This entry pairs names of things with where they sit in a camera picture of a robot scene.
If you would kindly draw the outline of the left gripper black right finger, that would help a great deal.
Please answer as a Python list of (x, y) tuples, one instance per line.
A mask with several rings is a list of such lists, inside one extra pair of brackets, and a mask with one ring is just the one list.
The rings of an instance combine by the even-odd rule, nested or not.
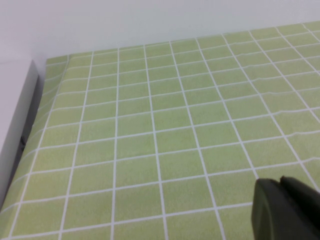
[(296, 205), (303, 223), (320, 239), (320, 193), (302, 181), (282, 176), (280, 186), (284, 188)]

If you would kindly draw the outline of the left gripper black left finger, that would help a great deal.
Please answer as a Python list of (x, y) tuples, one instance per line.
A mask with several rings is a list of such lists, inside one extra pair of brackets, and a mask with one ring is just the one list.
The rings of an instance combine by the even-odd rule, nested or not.
[(255, 182), (251, 212), (253, 236), (256, 240), (292, 240), (296, 233), (290, 217), (294, 216), (288, 195), (272, 179)]

